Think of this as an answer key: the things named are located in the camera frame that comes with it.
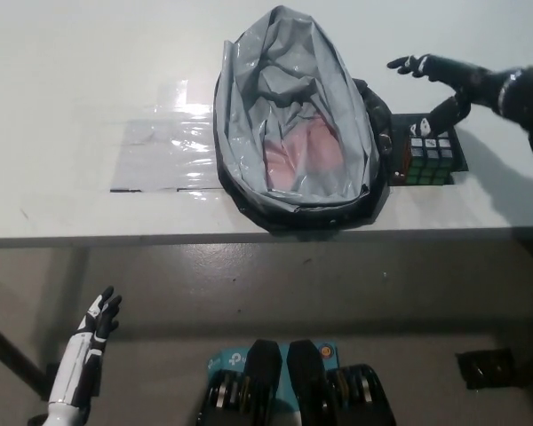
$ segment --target gray plastic bag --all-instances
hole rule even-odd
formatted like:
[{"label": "gray plastic bag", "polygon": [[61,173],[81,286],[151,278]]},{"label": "gray plastic bag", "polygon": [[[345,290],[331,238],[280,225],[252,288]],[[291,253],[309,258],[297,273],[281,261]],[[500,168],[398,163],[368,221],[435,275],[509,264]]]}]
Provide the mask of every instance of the gray plastic bag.
[{"label": "gray plastic bag", "polygon": [[267,209],[335,209],[369,193],[379,154],[362,96],[309,16],[274,8],[224,44],[218,167]]}]

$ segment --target tabletop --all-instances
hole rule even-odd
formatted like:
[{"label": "tabletop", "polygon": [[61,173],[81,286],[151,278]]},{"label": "tabletop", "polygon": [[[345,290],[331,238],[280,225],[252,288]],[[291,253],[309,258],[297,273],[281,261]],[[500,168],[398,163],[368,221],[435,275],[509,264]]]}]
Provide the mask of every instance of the tabletop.
[{"label": "tabletop", "polygon": [[[111,193],[127,123],[171,82],[212,101],[224,40],[272,1],[0,2],[0,247],[271,241],[222,190]],[[386,63],[435,53],[493,69],[533,65],[533,0],[293,0],[351,76],[394,113],[450,95]],[[376,220],[332,238],[533,232],[533,154],[517,126],[475,107],[458,127],[469,172],[455,185],[395,187]]]}]

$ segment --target robotic arm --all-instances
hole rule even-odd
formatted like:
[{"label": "robotic arm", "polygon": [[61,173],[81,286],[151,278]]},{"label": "robotic arm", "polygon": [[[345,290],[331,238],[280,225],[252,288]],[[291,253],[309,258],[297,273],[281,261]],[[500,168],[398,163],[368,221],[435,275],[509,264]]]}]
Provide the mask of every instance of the robotic arm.
[{"label": "robotic arm", "polygon": [[100,379],[107,339],[118,328],[115,316],[122,301],[107,288],[91,305],[71,336],[55,377],[44,426],[83,426]]},{"label": "robotic arm", "polygon": [[415,136],[438,136],[464,120],[472,104],[490,108],[497,115],[518,123],[529,133],[533,149],[533,67],[493,72],[465,62],[434,55],[405,56],[387,64],[401,75],[427,76],[456,92],[421,122],[411,126]]}]

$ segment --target transparent plastic film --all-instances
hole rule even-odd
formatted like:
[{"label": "transparent plastic film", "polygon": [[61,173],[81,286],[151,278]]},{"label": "transparent plastic film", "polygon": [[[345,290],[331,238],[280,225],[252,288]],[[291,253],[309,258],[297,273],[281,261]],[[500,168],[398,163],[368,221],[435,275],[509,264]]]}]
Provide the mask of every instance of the transparent plastic film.
[{"label": "transparent plastic film", "polygon": [[201,194],[220,189],[212,91],[212,82],[163,84],[154,108],[145,108],[143,114],[126,120],[112,191]]}]

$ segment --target gray floor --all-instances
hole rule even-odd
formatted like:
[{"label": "gray floor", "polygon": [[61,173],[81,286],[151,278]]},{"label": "gray floor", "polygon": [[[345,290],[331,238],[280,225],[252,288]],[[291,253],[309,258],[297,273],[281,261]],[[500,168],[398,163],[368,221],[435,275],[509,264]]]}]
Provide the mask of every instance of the gray floor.
[{"label": "gray floor", "polygon": [[[533,387],[468,391],[455,360],[533,351],[533,260],[511,242],[0,250],[0,328],[44,364],[109,284],[122,327],[91,426],[193,424],[206,359],[256,337],[337,342],[399,425],[533,425]],[[0,425],[43,410],[0,366]]]}]

